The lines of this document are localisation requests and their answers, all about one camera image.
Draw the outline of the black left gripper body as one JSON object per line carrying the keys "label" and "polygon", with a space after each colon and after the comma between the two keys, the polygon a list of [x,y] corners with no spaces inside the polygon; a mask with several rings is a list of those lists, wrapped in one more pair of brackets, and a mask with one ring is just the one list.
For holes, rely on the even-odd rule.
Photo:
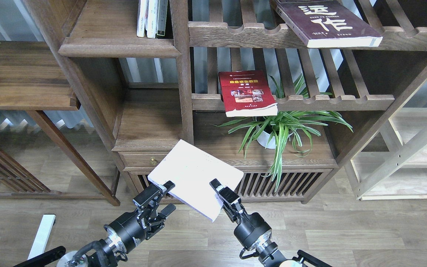
{"label": "black left gripper body", "polygon": [[159,218],[156,211],[159,205],[146,210],[136,208],[133,212],[125,212],[112,223],[105,225],[108,236],[104,239],[114,252],[130,253],[144,240],[149,240],[164,228],[167,218]]}

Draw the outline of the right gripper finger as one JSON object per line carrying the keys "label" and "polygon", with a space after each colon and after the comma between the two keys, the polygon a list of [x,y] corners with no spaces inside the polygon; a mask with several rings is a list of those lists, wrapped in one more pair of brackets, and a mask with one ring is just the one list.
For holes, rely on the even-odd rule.
{"label": "right gripper finger", "polygon": [[210,186],[218,194],[227,214],[239,214],[242,210],[240,197],[229,187],[223,186],[217,179],[210,181]]}

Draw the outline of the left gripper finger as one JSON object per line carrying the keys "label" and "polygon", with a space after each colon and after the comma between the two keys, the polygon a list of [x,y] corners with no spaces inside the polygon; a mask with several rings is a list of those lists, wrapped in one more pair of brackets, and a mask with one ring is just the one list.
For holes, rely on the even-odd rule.
{"label": "left gripper finger", "polygon": [[176,210],[176,206],[174,204],[168,204],[166,207],[164,207],[159,213],[159,218],[168,218],[170,214],[173,213],[173,211]]}
{"label": "left gripper finger", "polygon": [[175,187],[172,181],[167,181],[163,185],[151,184],[132,200],[139,210],[154,208],[159,205],[162,197]]}

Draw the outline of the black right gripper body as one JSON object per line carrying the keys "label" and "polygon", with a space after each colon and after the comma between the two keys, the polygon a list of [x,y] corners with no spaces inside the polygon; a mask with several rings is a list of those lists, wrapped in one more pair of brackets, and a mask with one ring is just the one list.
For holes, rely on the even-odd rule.
{"label": "black right gripper body", "polygon": [[223,208],[230,220],[237,223],[234,235],[244,248],[259,249],[270,243],[272,228],[259,213],[247,214],[241,203],[223,203]]}

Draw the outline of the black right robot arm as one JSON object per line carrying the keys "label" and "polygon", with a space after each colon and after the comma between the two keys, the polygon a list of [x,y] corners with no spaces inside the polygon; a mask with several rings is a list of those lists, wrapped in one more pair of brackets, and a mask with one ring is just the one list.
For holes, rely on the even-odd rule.
{"label": "black right robot arm", "polygon": [[223,202],[225,213],[233,223],[237,223],[234,235],[243,246],[239,254],[242,260],[258,257],[264,267],[306,267],[307,263],[315,267],[330,266],[303,250],[298,250],[296,257],[287,259],[278,245],[271,241],[271,226],[259,213],[247,214],[240,197],[217,179],[213,179],[210,185]]}

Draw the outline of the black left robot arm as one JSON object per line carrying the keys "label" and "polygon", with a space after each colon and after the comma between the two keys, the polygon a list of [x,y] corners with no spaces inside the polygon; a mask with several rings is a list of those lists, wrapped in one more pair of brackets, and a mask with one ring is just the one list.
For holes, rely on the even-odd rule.
{"label": "black left robot arm", "polygon": [[93,241],[71,253],[64,246],[56,247],[19,264],[20,267],[44,267],[54,261],[61,267],[116,267],[127,261],[127,254],[144,240],[149,240],[165,226],[167,217],[176,209],[173,204],[157,212],[161,199],[174,187],[167,181],[163,185],[151,184],[134,199],[136,209],[125,212],[104,226],[108,236]]}

